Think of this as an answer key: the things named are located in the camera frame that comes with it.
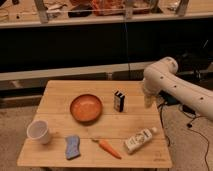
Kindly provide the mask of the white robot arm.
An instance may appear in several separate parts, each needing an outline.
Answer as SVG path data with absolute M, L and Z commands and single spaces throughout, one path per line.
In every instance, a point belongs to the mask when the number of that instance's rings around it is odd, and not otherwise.
M 176 76 L 178 63 L 164 57 L 147 66 L 143 72 L 143 91 L 148 97 L 164 91 L 195 112 L 213 121 L 213 91 Z

